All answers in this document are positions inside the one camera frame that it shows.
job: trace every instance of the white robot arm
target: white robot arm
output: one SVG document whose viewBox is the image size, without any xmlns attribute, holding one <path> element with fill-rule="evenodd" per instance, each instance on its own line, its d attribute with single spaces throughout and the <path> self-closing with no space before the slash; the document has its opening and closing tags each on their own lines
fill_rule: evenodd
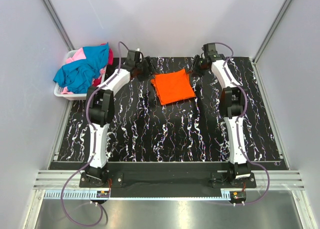
<svg viewBox="0 0 320 229">
<path fill-rule="evenodd" d="M 112 76 L 98 87 L 103 87 L 93 98 L 89 106 L 89 116 L 96 131 L 90 125 L 90 155 L 89 160 L 93 159 L 85 169 L 85 173 L 89 177 L 93 177 L 102 182 L 107 180 L 107 156 L 106 156 L 106 137 L 109 128 L 109 123 L 114 117 L 114 95 L 124 85 L 130 82 L 132 78 L 137 75 L 148 78 L 152 72 L 152 63 L 150 58 L 141 61 L 139 51 L 129 51 L 125 65 L 122 65 L 120 70 L 117 70 L 116 76 Z M 221 87 L 222 94 L 220 98 L 219 112 L 224 117 L 230 144 L 230 170 L 228 178 L 230 181 L 245 180 L 251 175 L 250 164 L 247 162 L 242 153 L 245 148 L 244 134 L 243 134 L 243 118 L 239 115 L 243 112 L 244 98 L 242 92 L 237 86 L 240 84 L 233 77 L 228 65 L 225 63 L 225 57 L 218 54 L 215 44 L 204 45 L 204 58 L 196 55 L 191 66 L 194 76 L 202 76 L 203 71 L 211 69 L 216 75 Z M 89 96 L 96 90 L 96 87 L 90 87 L 87 93 L 87 100 Z M 96 145 L 94 150 L 94 136 L 96 132 Z"/>
</svg>

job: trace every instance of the orange cloth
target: orange cloth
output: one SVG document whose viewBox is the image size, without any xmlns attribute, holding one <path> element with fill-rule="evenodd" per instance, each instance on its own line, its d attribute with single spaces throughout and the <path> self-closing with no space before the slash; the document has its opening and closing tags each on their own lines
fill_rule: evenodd
<svg viewBox="0 0 320 229">
<path fill-rule="evenodd" d="M 182 69 L 177 72 L 156 74 L 151 80 L 161 105 L 194 98 L 196 95 L 189 82 L 189 74 Z"/>
</svg>

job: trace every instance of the laundry basket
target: laundry basket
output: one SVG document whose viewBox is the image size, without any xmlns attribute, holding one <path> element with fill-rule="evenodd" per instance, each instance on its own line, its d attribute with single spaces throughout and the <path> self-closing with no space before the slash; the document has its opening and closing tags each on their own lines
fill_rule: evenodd
<svg viewBox="0 0 320 229">
<path fill-rule="evenodd" d="M 66 64 L 66 60 L 68 58 L 72 58 L 74 56 L 74 54 L 77 52 L 77 50 L 71 50 L 69 51 L 64 59 L 63 59 L 63 65 Z M 102 79 L 101 81 L 103 82 L 105 80 L 105 74 L 102 75 Z M 62 98 L 66 98 L 68 99 L 69 101 L 76 101 L 76 100 L 85 100 L 86 97 L 87 97 L 87 94 L 86 93 L 82 93 L 82 94 L 61 94 L 61 92 L 63 91 L 63 88 L 59 86 L 58 83 L 55 84 L 55 87 L 54 87 L 54 95 L 57 96 L 57 97 L 62 97 Z"/>
</svg>

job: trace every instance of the black marble surface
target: black marble surface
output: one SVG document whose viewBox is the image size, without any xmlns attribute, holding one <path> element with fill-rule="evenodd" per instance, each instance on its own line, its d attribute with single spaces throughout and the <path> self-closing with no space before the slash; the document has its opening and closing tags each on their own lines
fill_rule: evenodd
<svg viewBox="0 0 320 229">
<path fill-rule="evenodd" d="M 190 57 L 152 58 L 157 73 L 189 68 Z M 251 160 L 280 161 L 273 132 L 248 57 L 228 64 L 248 94 L 243 122 L 245 149 Z M 191 77 L 196 98 L 161 106 L 150 80 L 134 79 L 115 96 L 115 117 L 107 134 L 110 162 L 217 162 L 229 157 L 227 127 L 218 105 L 222 91 L 211 71 Z M 90 131 L 85 102 L 74 101 L 58 161 L 82 162 L 89 154 Z"/>
</svg>

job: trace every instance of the gray wall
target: gray wall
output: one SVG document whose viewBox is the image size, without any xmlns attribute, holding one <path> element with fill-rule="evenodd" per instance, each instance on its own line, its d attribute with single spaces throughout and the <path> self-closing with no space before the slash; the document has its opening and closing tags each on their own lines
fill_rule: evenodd
<svg viewBox="0 0 320 229">
<path fill-rule="evenodd" d="M 292 169 L 320 223 L 319 0 L 294 0 L 258 61 Z"/>
<path fill-rule="evenodd" d="M 65 101 L 52 79 L 67 52 L 41 0 L 0 0 L 0 227 L 21 228 Z"/>
<path fill-rule="evenodd" d="M 193 57 L 213 40 L 254 56 L 284 0 L 51 1 L 76 48 L 121 40 L 154 57 Z"/>
</svg>

